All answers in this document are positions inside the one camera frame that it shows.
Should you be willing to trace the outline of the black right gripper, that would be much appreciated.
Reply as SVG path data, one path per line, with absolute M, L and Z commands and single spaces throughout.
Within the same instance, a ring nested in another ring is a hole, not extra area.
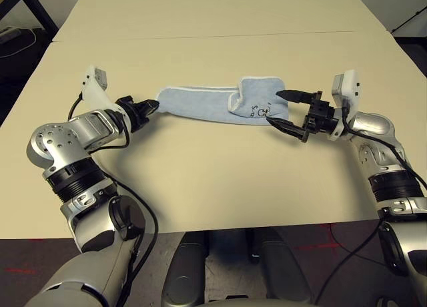
M 322 92 L 307 93 L 299 90 L 281 90 L 276 95 L 286 101 L 293 103 L 306 103 L 309 105 L 302 127 L 294 125 L 292 122 L 276 118 L 267 117 L 267 122 L 292 137 L 298 138 L 301 142 L 307 142 L 309 135 L 323 132 L 332 133 L 336 127 L 334 118 L 334 108 L 327 101 L 321 100 Z

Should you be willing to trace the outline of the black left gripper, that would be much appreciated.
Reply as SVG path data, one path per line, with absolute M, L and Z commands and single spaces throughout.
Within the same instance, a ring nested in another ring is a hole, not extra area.
M 156 112 L 159 108 L 157 100 L 147 99 L 136 103 L 130 95 L 119 98 L 115 103 L 122 107 L 127 114 L 131 124 L 131 133 L 145 126 L 149 122 L 148 116 Z

